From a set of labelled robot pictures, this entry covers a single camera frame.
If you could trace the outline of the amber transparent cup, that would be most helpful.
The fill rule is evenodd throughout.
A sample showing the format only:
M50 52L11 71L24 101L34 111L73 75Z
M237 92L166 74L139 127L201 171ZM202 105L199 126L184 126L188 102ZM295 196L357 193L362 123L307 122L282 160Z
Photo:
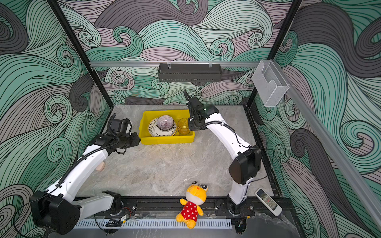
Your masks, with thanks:
M190 133L189 123L187 118L182 118L177 124L178 132L180 135L188 135Z

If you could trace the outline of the brown striped bowl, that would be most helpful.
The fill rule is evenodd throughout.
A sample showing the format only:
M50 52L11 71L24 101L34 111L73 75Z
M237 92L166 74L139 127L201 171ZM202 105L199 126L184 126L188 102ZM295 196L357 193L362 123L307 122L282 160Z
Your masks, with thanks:
M174 119L169 115L163 115L157 119L157 127L161 131L169 131L174 127Z

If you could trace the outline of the yellow rimmed dotted plate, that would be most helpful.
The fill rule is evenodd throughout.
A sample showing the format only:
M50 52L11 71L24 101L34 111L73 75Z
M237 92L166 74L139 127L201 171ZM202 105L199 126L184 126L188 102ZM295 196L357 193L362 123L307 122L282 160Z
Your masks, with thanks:
M162 131L157 125L158 120L159 118L155 118L148 126L148 132L151 137L174 136L176 134L177 124L175 122L170 130Z

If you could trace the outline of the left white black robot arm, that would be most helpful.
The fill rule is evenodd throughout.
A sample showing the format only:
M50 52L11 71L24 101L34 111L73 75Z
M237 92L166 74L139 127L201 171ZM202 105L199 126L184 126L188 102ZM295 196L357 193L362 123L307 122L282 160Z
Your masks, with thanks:
M105 159L116 152L125 154L126 150L138 146L139 135L132 132L129 119L116 119L112 115L105 133L95 136L84 153L69 167L64 175L49 186L46 191L36 191L31 196L30 208L33 223L60 235L70 232L76 224L100 212L117 216L122 211L121 195L104 191L99 195L82 200L75 197L84 182Z

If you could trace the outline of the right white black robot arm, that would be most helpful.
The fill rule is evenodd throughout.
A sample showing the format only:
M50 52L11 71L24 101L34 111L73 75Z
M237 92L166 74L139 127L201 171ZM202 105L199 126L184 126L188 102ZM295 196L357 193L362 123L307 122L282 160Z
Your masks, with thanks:
M230 204L235 208L247 199L249 184L255 180L261 168L261 150L244 141L236 131L226 123L218 109L209 104L203 105L196 97L183 92L190 112L189 130L210 130L228 150L232 163L229 174L233 180L228 194Z

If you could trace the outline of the yellow plastic bin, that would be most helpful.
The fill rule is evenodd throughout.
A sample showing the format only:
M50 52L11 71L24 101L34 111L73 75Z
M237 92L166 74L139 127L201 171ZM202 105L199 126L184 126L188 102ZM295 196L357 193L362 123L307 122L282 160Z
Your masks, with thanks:
M150 122L163 115L171 116L176 124L180 119L190 117L188 110L145 111L139 126L139 137L143 145L193 143L195 137L195 132L193 131L188 135L180 135L177 131L174 136L151 137L148 132Z

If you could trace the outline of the yellow plush toy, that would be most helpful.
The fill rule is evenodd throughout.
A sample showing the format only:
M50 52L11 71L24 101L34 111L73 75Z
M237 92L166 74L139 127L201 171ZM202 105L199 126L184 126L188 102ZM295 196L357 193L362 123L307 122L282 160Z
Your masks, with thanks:
M196 227L198 216L203 216L204 211L201 208L207 199L208 186L206 184L198 184L197 181L187 188L186 198L180 199L183 209L176 216L178 223L184 223L188 229Z

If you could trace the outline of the white remote control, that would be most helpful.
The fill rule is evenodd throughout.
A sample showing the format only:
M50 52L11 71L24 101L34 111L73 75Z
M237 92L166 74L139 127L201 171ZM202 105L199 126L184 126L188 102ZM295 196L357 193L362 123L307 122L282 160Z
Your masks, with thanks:
M269 196L262 188L256 191L256 197L265 205L265 207L274 215L279 216L282 212L282 207Z

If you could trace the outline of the black wall shelf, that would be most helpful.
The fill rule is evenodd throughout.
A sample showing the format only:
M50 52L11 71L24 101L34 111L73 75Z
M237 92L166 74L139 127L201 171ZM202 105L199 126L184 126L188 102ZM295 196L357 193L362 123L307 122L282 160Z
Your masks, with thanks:
M218 82L222 68L212 63L162 63L158 77L161 82Z

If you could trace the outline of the clear plastic wall holder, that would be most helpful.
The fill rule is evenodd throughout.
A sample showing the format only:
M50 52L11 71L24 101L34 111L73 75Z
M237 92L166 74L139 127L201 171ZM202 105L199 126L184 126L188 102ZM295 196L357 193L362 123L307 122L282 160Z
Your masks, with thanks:
M259 62L252 81L267 108L276 107L289 89L281 66L270 59L263 59Z

